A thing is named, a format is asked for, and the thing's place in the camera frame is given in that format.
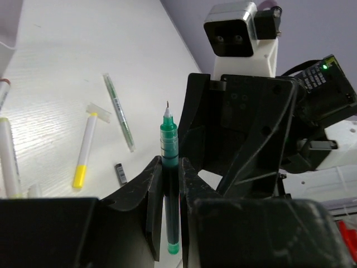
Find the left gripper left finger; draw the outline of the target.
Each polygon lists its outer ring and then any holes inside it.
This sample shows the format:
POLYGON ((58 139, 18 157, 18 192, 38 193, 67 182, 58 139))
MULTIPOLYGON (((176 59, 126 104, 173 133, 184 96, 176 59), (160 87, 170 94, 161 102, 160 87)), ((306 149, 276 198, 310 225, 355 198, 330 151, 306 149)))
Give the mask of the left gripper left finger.
POLYGON ((103 199, 1 200, 2 267, 154 267, 160 259, 161 158, 103 199))

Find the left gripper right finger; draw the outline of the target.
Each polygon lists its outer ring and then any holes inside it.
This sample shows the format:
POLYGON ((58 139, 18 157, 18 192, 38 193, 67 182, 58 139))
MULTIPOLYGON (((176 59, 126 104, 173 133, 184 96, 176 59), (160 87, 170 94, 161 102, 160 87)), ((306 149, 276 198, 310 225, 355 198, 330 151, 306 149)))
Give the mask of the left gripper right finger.
POLYGON ((304 199, 224 198, 180 159, 184 267, 350 267, 329 212, 304 199))

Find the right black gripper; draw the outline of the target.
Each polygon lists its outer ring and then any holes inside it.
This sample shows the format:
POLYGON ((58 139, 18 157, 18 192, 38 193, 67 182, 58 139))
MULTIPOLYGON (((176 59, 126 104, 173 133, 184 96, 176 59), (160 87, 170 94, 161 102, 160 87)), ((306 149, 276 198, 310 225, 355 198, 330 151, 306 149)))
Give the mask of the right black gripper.
POLYGON ((272 197, 298 90, 289 77, 190 74, 179 156, 220 175, 224 197, 272 197))

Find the green fineliner pen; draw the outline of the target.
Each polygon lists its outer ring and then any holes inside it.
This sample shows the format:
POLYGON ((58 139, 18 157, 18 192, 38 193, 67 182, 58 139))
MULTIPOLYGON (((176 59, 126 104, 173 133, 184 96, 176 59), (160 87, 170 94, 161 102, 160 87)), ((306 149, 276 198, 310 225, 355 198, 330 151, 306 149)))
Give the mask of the green fineliner pen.
POLYGON ((177 125, 167 104, 160 125, 162 179, 166 214, 167 250, 176 255, 179 245, 179 141, 177 125))

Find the clear pen cap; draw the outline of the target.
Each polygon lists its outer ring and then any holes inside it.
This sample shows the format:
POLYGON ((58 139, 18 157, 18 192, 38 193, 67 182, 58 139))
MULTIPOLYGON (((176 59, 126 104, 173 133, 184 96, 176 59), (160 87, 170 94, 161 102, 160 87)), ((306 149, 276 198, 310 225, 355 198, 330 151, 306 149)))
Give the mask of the clear pen cap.
POLYGON ((110 123, 110 118, 112 114, 94 103, 89 103, 87 105, 86 112, 89 114, 96 114, 100 120, 106 123, 110 123))

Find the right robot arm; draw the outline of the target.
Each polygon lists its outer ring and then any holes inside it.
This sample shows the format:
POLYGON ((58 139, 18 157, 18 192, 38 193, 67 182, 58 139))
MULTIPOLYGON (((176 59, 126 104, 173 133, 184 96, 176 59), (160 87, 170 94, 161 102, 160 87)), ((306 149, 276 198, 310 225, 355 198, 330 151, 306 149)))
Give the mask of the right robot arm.
POLYGON ((192 73, 178 127, 179 156, 222 177, 226 198, 281 194, 279 170, 317 170, 340 148, 326 129, 356 113, 356 92, 333 55, 283 75, 192 73))

